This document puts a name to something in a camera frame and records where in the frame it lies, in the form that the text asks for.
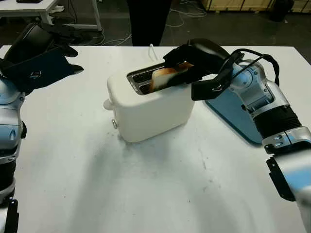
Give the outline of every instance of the cable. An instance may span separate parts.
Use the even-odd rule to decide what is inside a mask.
[[[73,7],[73,4],[72,4],[72,1],[71,1],[71,0],[67,0],[67,7],[68,7],[69,14],[72,16],[72,14],[71,14],[71,12],[70,12],[69,3],[70,3],[70,5],[71,5],[72,10],[73,10],[73,13],[74,13],[74,24],[76,24],[76,23],[77,23],[77,20],[78,20],[78,17],[77,17],[76,11],[74,10],[74,7]]]
[[[247,68],[251,67],[254,63],[256,63],[257,61],[259,61],[260,59],[264,59],[268,62],[270,62],[272,65],[273,65],[273,69],[274,69],[274,72],[275,72],[275,83],[279,86],[279,65],[277,63],[277,61],[269,54],[262,54],[260,52],[257,52],[257,51],[253,51],[253,50],[249,50],[249,49],[237,49],[235,51],[233,51],[230,56],[226,59],[225,63],[227,61],[229,61],[233,55],[235,55],[237,52],[241,52],[241,51],[245,51],[245,52],[248,52],[248,53],[252,53],[252,54],[255,54],[257,56],[259,56],[259,58],[255,59],[254,61],[252,61],[250,64],[248,64],[247,66],[243,67],[243,69],[239,70],[236,74],[233,75],[233,77],[231,79],[234,79],[235,77],[237,77],[239,74],[241,74],[243,71],[245,71]]]
[[[153,51],[154,56],[155,56],[155,60],[157,61],[157,60],[158,60],[158,57],[157,57],[157,55],[156,55],[156,51],[155,51],[155,48],[154,48],[154,45],[153,45],[153,44],[150,44],[150,46],[148,47],[148,56],[150,57],[151,61],[154,62],[153,58],[152,58],[151,55],[150,55],[150,50]]]
[[[171,27],[171,28],[178,28],[178,27],[183,26],[185,24],[185,21],[182,18],[182,15],[185,15],[185,16],[188,16],[188,17],[191,17],[191,18],[203,18],[203,17],[205,17],[207,15],[207,13],[205,12],[204,9],[202,9],[202,8],[198,7],[197,5],[193,4],[193,3],[198,3],[197,1],[182,0],[180,2],[180,4],[187,4],[187,3],[191,4],[194,8],[200,10],[200,12],[198,12],[198,13],[184,12],[184,11],[179,11],[179,10],[171,8],[169,13],[170,12],[177,12],[179,14],[179,18],[181,20],[181,23],[178,24],[178,25],[166,24],[166,26]]]
[[[105,41],[105,34],[104,34],[104,29],[102,28],[101,30],[101,36],[95,36],[93,37],[92,39],[95,39],[95,38],[102,38],[100,42],[98,43],[95,43],[95,44],[91,44],[91,43],[86,43],[86,44],[70,44],[70,45],[80,45],[80,46],[96,46],[96,45],[102,45],[102,43]]]
[[[110,40],[110,41],[107,41],[107,42],[105,42],[105,43],[103,43],[101,45],[104,46],[104,45],[112,43],[112,42],[121,41],[120,43],[114,45],[114,46],[118,46],[118,45],[121,45],[122,43],[124,43],[125,41],[127,41],[130,38],[132,38],[132,34],[129,34],[129,36],[124,38],[124,39]]]

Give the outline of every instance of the leg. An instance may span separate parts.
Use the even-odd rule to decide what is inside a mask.
[[[172,0],[127,0],[133,46],[159,46]]]
[[[43,23],[53,24],[48,12],[40,12],[40,17]]]

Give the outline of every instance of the silver joint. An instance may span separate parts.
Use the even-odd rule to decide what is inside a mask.
[[[13,182],[9,187],[0,191],[0,204],[2,204],[3,200],[10,194],[15,188],[15,178],[13,178]]]
[[[6,164],[18,158],[20,143],[13,154],[6,154],[4,150],[0,150],[0,164]]]
[[[309,142],[311,144],[311,133],[307,127],[302,126],[274,134],[263,139],[262,144],[265,147],[273,145],[277,149],[298,142]]]

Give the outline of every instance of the white cord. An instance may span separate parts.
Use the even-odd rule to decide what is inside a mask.
[[[198,12],[198,13],[192,13],[192,12],[184,12],[184,11],[179,11],[179,10],[176,10],[176,9],[173,9],[171,8],[169,13],[170,12],[177,12],[179,14],[179,18],[181,20],[181,24],[178,24],[178,25],[170,25],[170,24],[166,24],[166,26],[168,27],[171,27],[171,28],[178,28],[178,27],[181,27],[185,24],[185,21],[184,19],[182,18],[181,15],[185,15],[185,16],[188,16],[188,17],[191,17],[191,18],[203,18],[207,15],[207,13],[205,12],[205,10],[201,9],[200,7],[196,6],[195,4],[193,3],[197,3],[197,1],[189,1],[189,0],[182,0],[180,2],[180,4],[186,4],[186,3],[189,3],[191,4],[194,8],[200,10],[201,12]]]
[[[112,43],[112,42],[121,41],[121,42],[119,42],[118,44],[114,45],[114,46],[118,46],[118,45],[124,43],[125,41],[127,41],[127,40],[130,39],[130,38],[132,38],[132,34],[129,34],[129,36],[126,37],[126,38],[124,38],[124,39],[110,40],[110,41],[107,41],[107,42],[105,42],[105,43],[103,43],[103,44],[101,44],[101,45],[103,46],[103,45],[106,45],[106,44],[109,44],[109,43]]]
[[[149,55],[151,61],[154,61],[154,60],[153,60],[152,57],[150,56],[150,49],[151,49],[152,52],[154,53],[155,60],[156,60],[156,61],[159,60],[158,57],[157,57],[157,55],[156,55],[156,51],[155,51],[154,45],[153,45],[153,44],[150,44],[150,46],[149,46],[149,48],[148,48],[148,55]]]

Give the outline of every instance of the wooden crate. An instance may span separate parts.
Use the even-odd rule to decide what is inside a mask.
[[[242,11],[266,11],[271,0],[245,0]]]
[[[270,0],[201,0],[210,11],[265,11]]]
[[[201,0],[208,11],[270,11],[275,0]],[[311,0],[295,0],[292,12],[311,13]]]
[[[311,13],[311,1],[308,1],[302,13]]]
[[[308,5],[308,1],[306,0],[296,0],[294,2],[294,5],[292,7],[292,12],[307,12],[308,8],[307,8],[307,5]]]

